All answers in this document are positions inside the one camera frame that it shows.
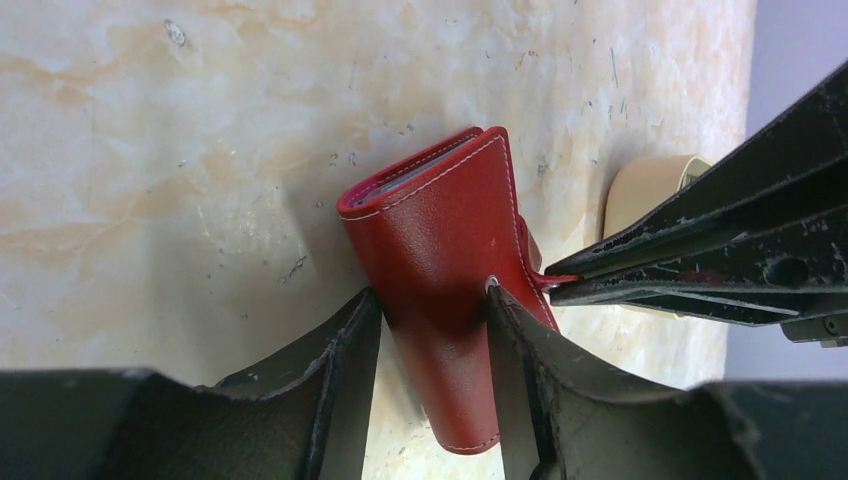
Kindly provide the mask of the beige oval card tray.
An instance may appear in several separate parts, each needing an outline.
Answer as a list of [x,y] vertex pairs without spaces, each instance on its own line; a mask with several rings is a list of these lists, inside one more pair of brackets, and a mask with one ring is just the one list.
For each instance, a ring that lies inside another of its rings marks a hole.
[[713,163],[697,154],[640,157],[615,175],[606,198],[602,239],[610,237],[658,207]]

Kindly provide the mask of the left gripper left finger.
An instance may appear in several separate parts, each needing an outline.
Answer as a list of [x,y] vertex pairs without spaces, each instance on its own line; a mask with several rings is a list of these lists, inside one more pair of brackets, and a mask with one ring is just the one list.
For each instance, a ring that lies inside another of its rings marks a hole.
[[5,479],[358,479],[382,311],[364,289],[213,386],[155,370],[5,370]]

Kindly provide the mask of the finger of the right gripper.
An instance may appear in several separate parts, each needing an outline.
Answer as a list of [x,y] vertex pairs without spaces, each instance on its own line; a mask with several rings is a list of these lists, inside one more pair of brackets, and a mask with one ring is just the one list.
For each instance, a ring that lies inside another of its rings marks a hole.
[[841,64],[694,182],[545,272],[590,277],[641,266],[846,203],[847,66]]
[[756,230],[716,218],[642,218],[549,265],[573,275],[557,306],[629,304],[750,326],[847,314],[847,221],[809,218]]

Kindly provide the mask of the red card holder wallet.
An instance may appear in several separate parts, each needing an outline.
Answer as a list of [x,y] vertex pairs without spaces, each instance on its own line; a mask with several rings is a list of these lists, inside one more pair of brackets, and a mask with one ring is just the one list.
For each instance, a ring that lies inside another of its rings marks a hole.
[[507,130],[467,128],[360,181],[336,209],[433,434],[458,455],[499,442],[486,326],[495,279],[534,320],[559,276],[520,214]]

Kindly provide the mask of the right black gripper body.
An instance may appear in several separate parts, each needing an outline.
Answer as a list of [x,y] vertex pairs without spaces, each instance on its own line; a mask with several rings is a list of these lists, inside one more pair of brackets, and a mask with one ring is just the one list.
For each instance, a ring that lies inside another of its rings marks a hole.
[[798,317],[781,324],[793,343],[818,342],[822,348],[847,346],[847,295],[818,295]]

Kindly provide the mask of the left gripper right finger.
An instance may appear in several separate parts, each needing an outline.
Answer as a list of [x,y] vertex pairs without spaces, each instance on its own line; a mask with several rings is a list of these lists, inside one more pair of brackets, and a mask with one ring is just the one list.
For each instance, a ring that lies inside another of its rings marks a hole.
[[509,479],[843,479],[843,382],[712,382],[679,390],[593,355],[486,288]]

